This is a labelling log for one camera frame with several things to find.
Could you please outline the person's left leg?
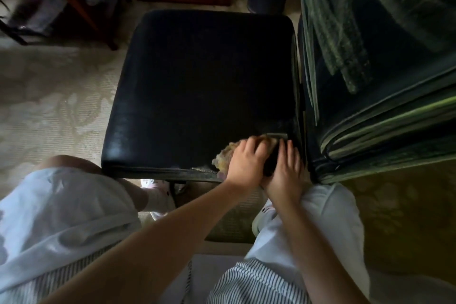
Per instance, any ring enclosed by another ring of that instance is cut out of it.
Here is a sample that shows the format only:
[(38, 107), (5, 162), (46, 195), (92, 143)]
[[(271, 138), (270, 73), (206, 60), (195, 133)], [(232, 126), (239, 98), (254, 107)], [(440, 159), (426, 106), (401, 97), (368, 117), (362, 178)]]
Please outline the person's left leg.
[[(86, 160), (84, 158), (74, 157), (70, 155), (57, 155), (45, 159), (43, 162), (39, 163), (34, 170), (42, 170), (48, 168), (75, 168), (80, 169), (83, 172), (98, 174), (107, 177), (102, 169), (95, 163)], [(116, 180), (120, 183), (123, 188), (128, 193), (129, 197), (132, 199), (135, 209), (140, 211), (145, 211), (145, 208), (149, 202), (149, 196), (145, 190), (139, 186), (134, 185), (130, 181), (121, 178), (111, 177), (111, 179)]]

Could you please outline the person's left hand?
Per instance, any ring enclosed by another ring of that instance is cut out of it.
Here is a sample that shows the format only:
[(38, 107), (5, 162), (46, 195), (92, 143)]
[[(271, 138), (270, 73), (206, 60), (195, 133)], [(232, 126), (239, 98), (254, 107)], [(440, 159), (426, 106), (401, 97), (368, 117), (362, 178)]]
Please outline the person's left hand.
[(239, 158), (239, 146), (233, 153), (228, 174), (224, 183), (230, 188), (247, 192), (259, 186), (264, 176), (267, 161), (242, 161)]

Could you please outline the beige cleaning cloth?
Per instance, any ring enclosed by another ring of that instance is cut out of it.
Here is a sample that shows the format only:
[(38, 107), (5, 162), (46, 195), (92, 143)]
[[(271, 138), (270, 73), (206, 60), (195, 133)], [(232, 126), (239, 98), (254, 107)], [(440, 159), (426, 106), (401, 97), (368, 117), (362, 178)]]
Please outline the beige cleaning cloth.
[[(254, 136), (256, 143), (255, 147), (261, 142), (267, 143), (267, 157), (273, 154), (275, 148), (279, 143), (279, 139), (275, 137), (275, 134), (263, 134), (260, 136)], [(226, 176), (228, 174), (229, 166), (233, 157), (233, 153), (238, 148), (242, 140), (237, 142), (230, 142), (216, 157), (212, 160), (212, 165), (218, 170), (219, 176)]]

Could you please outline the white right shoe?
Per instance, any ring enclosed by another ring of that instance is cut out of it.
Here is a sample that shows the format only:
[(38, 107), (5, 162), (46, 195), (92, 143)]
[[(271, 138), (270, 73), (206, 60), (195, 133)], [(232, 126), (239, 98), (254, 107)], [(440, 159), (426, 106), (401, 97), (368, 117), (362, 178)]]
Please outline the white right shoe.
[(267, 199), (265, 205), (255, 216), (251, 229), (255, 237), (259, 235), (261, 230), (276, 216), (276, 209), (274, 208), (270, 199)]

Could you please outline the striped shirt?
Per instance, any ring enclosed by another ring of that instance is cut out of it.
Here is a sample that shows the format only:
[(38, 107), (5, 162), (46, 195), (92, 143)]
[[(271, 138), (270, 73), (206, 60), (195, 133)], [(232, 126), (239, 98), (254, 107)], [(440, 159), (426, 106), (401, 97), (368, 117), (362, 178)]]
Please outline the striped shirt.
[[(0, 291), (0, 304), (38, 304), (108, 250), (109, 245), (69, 265)], [(305, 290), (287, 282), (260, 261), (235, 263), (234, 256), (195, 255), (181, 274), (152, 304), (311, 304)]]

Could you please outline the white plastic bag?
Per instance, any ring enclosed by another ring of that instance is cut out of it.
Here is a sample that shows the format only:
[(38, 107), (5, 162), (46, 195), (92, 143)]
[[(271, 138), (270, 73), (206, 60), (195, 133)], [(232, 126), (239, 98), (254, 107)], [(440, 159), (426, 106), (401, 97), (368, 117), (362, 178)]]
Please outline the white plastic bag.
[[(106, 0), (85, 1), (97, 6)], [(6, 18), (6, 24), (14, 30), (49, 36), (67, 4), (66, 0), (22, 0)]]

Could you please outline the person's right forearm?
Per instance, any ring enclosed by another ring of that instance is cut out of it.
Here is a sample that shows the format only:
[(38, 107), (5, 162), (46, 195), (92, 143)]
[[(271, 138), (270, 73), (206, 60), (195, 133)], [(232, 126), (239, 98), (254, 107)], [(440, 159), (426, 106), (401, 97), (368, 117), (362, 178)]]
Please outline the person's right forearm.
[(312, 304), (370, 304), (299, 200), (268, 194)]

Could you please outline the white shorts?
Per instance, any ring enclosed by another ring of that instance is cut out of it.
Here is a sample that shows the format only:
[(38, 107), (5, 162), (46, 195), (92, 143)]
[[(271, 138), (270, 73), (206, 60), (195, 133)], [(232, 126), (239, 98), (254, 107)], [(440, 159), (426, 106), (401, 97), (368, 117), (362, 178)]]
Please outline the white shorts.
[[(314, 185), (301, 204), (369, 298), (353, 194), (341, 184)], [(132, 199), (113, 179), (64, 167), (32, 172), (0, 201), (0, 291), (117, 244), (140, 227)], [(306, 291), (278, 215), (257, 236), (244, 261), (250, 259)]]

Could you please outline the black leather stool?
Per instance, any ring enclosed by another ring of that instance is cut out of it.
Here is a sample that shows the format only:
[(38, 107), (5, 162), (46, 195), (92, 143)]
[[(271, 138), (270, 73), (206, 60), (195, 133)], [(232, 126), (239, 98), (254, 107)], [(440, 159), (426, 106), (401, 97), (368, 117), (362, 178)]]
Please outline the black leather stool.
[(229, 143), (270, 135), (303, 148), (295, 29), (285, 15), (162, 9), (131, 37), (101, 168), (126, 179), (219, 182)]

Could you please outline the person's right hand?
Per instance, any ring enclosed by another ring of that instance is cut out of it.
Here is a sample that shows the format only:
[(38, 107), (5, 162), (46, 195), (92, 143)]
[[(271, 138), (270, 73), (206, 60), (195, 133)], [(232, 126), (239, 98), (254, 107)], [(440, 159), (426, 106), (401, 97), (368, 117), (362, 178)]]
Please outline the person's right hand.
[(299, 203), (307, 184), (306, 169), (302, 174), (275, 174), (274, 170), (272, 176), (263, 178), (261, 187), (275, 209), (279, 210), (282, 206)]

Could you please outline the person's left forearm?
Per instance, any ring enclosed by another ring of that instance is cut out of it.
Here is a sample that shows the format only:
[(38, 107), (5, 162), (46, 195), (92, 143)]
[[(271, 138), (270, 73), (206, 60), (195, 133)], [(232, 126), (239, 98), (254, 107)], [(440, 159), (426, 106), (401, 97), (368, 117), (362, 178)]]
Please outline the person's left forearm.
[(129, 236), (40, 304), (151, 304), (191, 261), (213, 227), (257, 187), (225, 180)]

